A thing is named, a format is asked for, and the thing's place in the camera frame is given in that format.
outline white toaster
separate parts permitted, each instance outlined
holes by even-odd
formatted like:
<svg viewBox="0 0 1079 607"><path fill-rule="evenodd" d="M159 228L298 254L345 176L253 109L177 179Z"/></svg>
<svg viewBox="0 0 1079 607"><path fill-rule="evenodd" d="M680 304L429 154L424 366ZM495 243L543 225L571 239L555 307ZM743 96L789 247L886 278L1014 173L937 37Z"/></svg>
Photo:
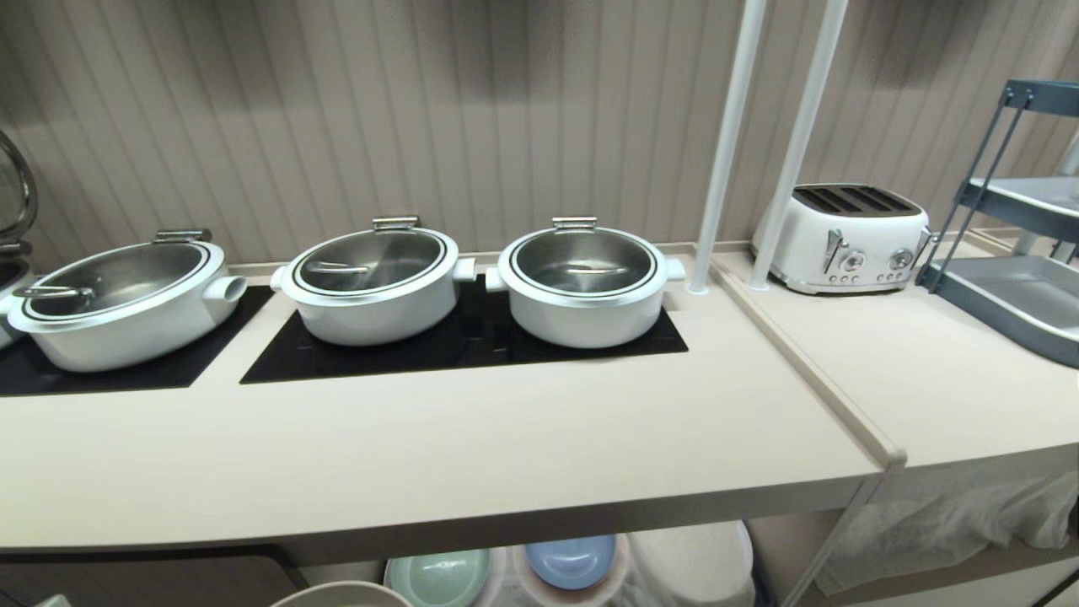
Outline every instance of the white toaster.
<svg viewBox="0 0 1079 607"><path fill-rule="evenodd" d="M798 185L783 212L771 273L800 292L903 288L931 235L920 206L861 183Z"/></svg>

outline green bowl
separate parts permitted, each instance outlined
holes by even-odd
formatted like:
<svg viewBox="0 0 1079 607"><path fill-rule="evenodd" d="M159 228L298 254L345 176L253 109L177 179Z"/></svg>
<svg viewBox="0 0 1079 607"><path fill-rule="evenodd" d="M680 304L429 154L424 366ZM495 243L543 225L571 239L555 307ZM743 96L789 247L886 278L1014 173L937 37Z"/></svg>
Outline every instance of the green bowl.
<svg viewBox="0 0 1079 607"><path fill-rule="evenodd" d="M465 550L390 562L390 588L413 607L468 607L491 568L489 550Z"/></svg>

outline beige wall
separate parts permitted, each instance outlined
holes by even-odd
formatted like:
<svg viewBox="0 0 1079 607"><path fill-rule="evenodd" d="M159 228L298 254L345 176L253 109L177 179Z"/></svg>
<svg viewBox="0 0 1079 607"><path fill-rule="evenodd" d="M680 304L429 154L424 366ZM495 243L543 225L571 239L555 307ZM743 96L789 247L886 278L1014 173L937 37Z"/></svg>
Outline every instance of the beige wall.
<svg viewBox="0 0 1079 607"><path fill-rule="evenodd" d="M565 212L686 240L740 6L4 0L0 127L38 176L42 267L188 224L233 261L285 260L400 211L465 250ZM771 195L822 9L770 2L724 237ZM890 187L939 220L1007 78L1079 63L1077 13L852 0L802 179ZM1009 169L1051 166L1074 130L1030 120Z"/></svg>

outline black cooktop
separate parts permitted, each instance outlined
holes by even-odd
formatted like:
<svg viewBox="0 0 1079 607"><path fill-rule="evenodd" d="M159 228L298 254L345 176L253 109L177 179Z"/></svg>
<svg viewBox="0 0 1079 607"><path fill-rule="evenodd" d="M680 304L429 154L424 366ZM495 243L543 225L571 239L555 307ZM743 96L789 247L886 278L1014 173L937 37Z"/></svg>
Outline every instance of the black cooktop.
<svg viewBox="0 0 1079 607"><path fill-rule="evenodd" d="M236 311L202 339L164 357L101 373L70 373L49 362L29 337L0 350L0 397L187 388L251 320L273 291L251 286Z"/></svg>
<svg viewBox="0 0 1079 607"><path fill-rule="evenodd" d="M457 306L442 322L408 340L364 348L322 342L292 317L263 350L241 384L375 375L449 369L548 363L687 353L667 312L641 337L599 350L555 346L514 323L507 292L487 292L483 276L461 287Z"/></svg>

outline countertop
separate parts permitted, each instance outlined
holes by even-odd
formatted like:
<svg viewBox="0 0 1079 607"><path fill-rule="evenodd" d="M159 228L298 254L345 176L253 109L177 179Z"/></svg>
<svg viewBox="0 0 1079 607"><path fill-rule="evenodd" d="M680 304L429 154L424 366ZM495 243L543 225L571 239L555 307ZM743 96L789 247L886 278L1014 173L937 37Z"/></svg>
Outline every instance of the countertop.
<svg viewBox="0 0 1079 607"><path fill-rule="evenodd" d="M964 242L959 254L989 252ZM767 290L749 289L748 252L715 253L713 261L736 293L906 451L905 469L878 499L1076 469L1076 370L914 284L891 293L809 296L775 280ZM919 472L937 474L918 483Z"/></svg>
<svg viewBox="0 0 1079 607"><path fill-rule="evenodd" d="M502 533L476 541L522 540L543 535L522 522L570 536L587 528L578 515L613 530L837 508L880 472L721 288L672 282L665 296L687 354L241 386L295 311L277 293L190 388L0 400L0 551L402 538L484 521ZM783 306L816 317L798 301ZM1063 380L1043 367L1023 371ZM1061 422L999 449L1058 442Z"/></svg>

